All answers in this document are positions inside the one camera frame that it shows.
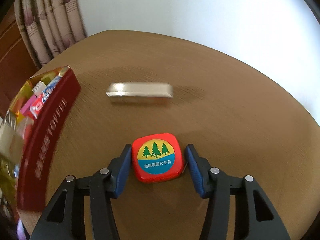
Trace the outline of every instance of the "wooden table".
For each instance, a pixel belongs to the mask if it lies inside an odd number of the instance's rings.
[[[263,187],[292,240],[320,210],[320,129],[289,93],[252,67],[208,47],[168,36],[105,31],[75,44],[40,72],[70,65],[82,90],[65,122],[52,161],[47,201],[68,175],[92,175],[126,143],[155,133],[174,134],[184,149],[227,174],[251,174]],[[167,82],[167,106],[112,105],[112,82]],[[158,184],[133,172],[112,201],[121,239],[198,239],[207,208],[186,171]],[[234,228],[234,198],[228,239]],[[21,212],[31,233],[39,214]],[[87,239],[92,239],[88,198]]]

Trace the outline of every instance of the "pink package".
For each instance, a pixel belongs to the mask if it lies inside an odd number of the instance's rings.
[[[32,113],[30,112],[30,106],[31,104],[37,99],[36,95],[33,95],[31,98],[29,98],[29,100],[24,104],[24,106],[21,108],[20,112],[24,115],[24,116],[29,116],[29,117],[33,117]]]

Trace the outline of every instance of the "red tin box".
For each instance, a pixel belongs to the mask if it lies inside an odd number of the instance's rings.
[[[55,145],[81,89],[69,66],[35,75],[26,81],[26,84],[34,86],[43,78],[52,79],[59,73],[63,73],[63,76],[46,100],[24,144],[17,185],[17,208],[21,210],[41,212],[45,207],[47,180]],[[25,94],[26,84],[12,101],[10,111],[16,112],[23,104],[21,102],[25,101],[21,95]]]

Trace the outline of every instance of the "tape measure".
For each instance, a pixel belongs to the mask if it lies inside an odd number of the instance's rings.
[[[132,144],[132,163],[136,177],[145,183],[174,179],[183,171],[179,143],[170,133],[136,139]]]

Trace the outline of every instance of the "wooden door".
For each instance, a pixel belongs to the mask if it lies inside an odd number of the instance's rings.
[[[21,38],[12,5],[0,22],[0,116],[4,117],[11,100],[36,71]]]

